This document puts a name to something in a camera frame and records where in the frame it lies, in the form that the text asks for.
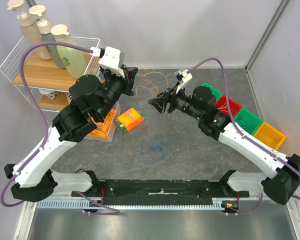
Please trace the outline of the yellow storage bin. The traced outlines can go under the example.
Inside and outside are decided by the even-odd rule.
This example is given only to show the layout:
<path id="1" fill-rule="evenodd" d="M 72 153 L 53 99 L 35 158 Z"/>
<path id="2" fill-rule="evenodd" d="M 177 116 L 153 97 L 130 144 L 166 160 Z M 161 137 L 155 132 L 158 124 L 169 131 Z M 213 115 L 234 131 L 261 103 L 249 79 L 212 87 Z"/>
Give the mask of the yellow storage bin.
<path id="1" fill-rule="evenodd" d="M 253 136 L 274 150 L 278 150 L 286 140 L 284 133 L 265 121 L 260 125 Z"/>

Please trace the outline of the red storage bin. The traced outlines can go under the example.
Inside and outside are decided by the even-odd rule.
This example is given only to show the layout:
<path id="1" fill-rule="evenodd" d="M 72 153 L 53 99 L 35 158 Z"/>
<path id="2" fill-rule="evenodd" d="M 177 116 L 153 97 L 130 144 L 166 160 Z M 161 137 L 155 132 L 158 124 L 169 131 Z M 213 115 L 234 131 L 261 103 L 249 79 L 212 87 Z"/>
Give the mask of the red storage bin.
<path id="1" fill-rule="evenodd" d="M 234 118 L 240 112 L 242 106 L 239 103 L 233 101 L 232 99 L 229 99 L 228 101 L 229 101 L 229 107 L 231 110 L 232 117 Z M 227 116 L 230 116 L 228 110 L 227 98 L 225 94 L 223 94 L 222 97 L 216 101 L 215 106 L 222 113 L 226 114 Z"/>

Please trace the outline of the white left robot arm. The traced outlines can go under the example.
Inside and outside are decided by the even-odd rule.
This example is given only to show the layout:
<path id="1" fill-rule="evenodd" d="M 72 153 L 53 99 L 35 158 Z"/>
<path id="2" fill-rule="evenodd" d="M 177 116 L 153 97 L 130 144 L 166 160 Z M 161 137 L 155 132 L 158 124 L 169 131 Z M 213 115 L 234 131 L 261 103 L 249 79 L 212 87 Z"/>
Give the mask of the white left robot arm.
<path id="1" fill-rule="evenodd" d="M 71 192 L 76 197 L 83 193 L 96 197 L 101 191 L 101 183 L 92 170 L 81 173 L 60 173 L 51 166 L 70 148 L 81 142 L 103 123 L 122 94 L 134 95 L 137 67 L 122 65 L 122 76 L 102 69 L 105 83 L 92 74 L 81 76 L 69 88 L 72 100 L 52 120 L 48 139 L 43 139 L 38 148 L 30 154 L 30 161 L 7 164 L 6 177 L 14 180 L 10 188 L 14 199 L 39 202 L 52 194 Z"/>

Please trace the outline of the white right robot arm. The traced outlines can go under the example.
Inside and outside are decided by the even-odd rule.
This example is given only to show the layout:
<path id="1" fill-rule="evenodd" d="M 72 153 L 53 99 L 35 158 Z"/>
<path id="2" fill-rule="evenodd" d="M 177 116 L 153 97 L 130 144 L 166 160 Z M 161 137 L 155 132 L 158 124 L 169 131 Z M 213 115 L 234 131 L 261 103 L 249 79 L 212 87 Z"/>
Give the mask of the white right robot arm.
<path id="1" fill-rule="evenodd" d="M 191 96 L 184 89 L 168 88 L 148 103 L 161 114 L 179 110 L 193 117 L 202 133 L 236 150 L 261 170 L 257 173 L 228 171 L 219 184 L 223 196 L 241 191 L 263 193 L 285 205 L 300 186 L 300 156 L 287 156 L 233 124 L 228 115 L 216 108 L 216 97 L 209 87 L 198 86 Z"/>

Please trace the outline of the green storage bin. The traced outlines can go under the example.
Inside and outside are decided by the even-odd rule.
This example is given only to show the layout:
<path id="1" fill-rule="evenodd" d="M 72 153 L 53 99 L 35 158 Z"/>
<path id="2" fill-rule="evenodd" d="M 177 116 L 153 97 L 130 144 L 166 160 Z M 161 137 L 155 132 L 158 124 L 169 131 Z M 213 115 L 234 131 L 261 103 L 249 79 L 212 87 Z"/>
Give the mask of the green storage bin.
<path id="1" fill-rule="evenodd" d="M 203 85 L 203 87 L 207 87 L 211 90 L 211 93 L 216 97 L 216 100 L 218 101 L 223 93 L 221 91 L 219 91 L 218 89 L 216 89 L 215 87 L 211 86 L 210 84 L 208 84 L 207 82 L 205 82 Z"/>
<path id="2" fill-rule="evenodd" d="M 252 136 L 264 122 L 261 118 L 244 107 L 234 117 L 234 121 Z"/>

